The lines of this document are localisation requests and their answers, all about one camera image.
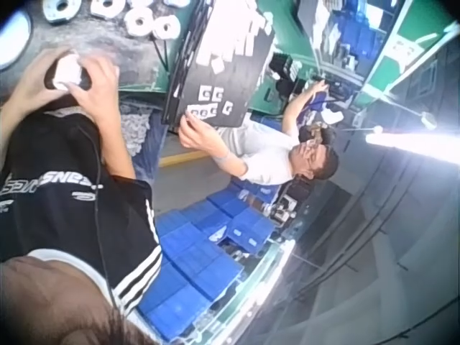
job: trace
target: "hand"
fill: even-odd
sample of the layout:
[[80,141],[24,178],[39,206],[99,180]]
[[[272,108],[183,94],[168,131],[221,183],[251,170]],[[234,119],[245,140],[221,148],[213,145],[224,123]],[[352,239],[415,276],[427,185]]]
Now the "hand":
[[66,83],[65,86],[78,104],[93,118],[99,129],[101,127],[120,127],[121,116],[118,102],[120,69],[102,55],[82,57],[78,63],[88,71],[91,88],[84,91],[72,83]]
[[180,120],[179,139],[182,146],[206,151],[213,157],[222,158],[229,152],[219,133],[189,111]]
[[65,91],[48,90],[45,87],[45,74],[69,49],[69,47],[45,49],[27,66],[7,102],[11,109],[20,116],[26,116],[66,94]]
[[328,89],[328,87],[329,87],[329,85],[326,84],[324,80],[322,80],[322,81],[318,81],[318,82],[314,83],[311,86],[311,90],[314,93],[323,92],[323,91],[326,91]]

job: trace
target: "black t-shirt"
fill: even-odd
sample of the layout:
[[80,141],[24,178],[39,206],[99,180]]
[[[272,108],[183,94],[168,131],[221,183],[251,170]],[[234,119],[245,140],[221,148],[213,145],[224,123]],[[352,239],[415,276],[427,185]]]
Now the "black t-shirt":
[[0,260],[71,258],[107,277],[128,313],[160,270],[152,191],[109,175],[100,151],[96,126],[80,114],[33,114],[17,127],[0,174]]

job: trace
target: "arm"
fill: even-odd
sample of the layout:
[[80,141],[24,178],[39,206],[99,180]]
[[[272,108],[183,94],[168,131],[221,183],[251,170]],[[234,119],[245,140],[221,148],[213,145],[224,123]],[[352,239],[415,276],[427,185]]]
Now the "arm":
[[23,114],[19,109],[14,107],[14,104],[6,102],[0,113],[0,170],[3,169],[6,157],[6,149],[8,148],[9,138],[13,131],[24,119]]
[[286,107],[282,116],[282,132],[290,137],[298,137],[297,117],[317,92],[325,91],[327,85],[324,81],[313,84],[307,91],[295,97]]
[[102,157],[111,175],[136,178],[131,156],[121,134],[121,126],[99,127],[102,141]]
[[88,91],[65,84],[78,104],[93,118],[101,134],[102,157],[111,175],[135,179],[131,156],[121,135],[118,102],[119,69],[107,57],[88,56],[79,60],[88,71],[92,86]]
[[230,152],[219,133],[189,112],[180,120],[179,139],[182,146],[207,152],[226,173],[238,178],[246,174],[246,163]]
[[43,80],[51,65],[68,47],[43,50],[27,66],[9,100],[0,110],[0,170],[3,169],[8,141],[23,119],[33,111],[65,94],[59,90],[48,90]]

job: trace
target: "yellow stripe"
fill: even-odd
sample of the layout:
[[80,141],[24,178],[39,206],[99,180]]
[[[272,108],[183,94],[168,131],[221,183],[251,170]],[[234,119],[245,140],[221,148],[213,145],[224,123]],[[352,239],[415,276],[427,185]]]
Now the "yellow stripe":
[[208,154],[204,151],[192,151],[187,153],[181,153],[179,155],[173,155],[168,157],[160,158],[159,167],[169,167],[180,163],[190,162],[191,160],[199,160],[200,158],[207,157]]

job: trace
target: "man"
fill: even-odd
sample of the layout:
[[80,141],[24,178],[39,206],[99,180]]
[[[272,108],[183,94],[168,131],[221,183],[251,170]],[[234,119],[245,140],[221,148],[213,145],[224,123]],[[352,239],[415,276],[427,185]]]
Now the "man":
[[92,87],[67,87],[90,118],[36,111],[64,94],[44,78],[66,50],[42,52],[0,113],[0,342],[156,344],[133,311],[162,255],[121,136],[119,69],[80,60]]
[[328,179],[337,170],[337,154],[316,140],[299,143],[296,123],[305,103],[326,89],[321,81],[291,101],[282,119],[282,132],[250,119],[239,128],[214,129],[187,112],[180,121],[180,142],[206,151],[222,170],[252,183],[280,185],[296,175]]

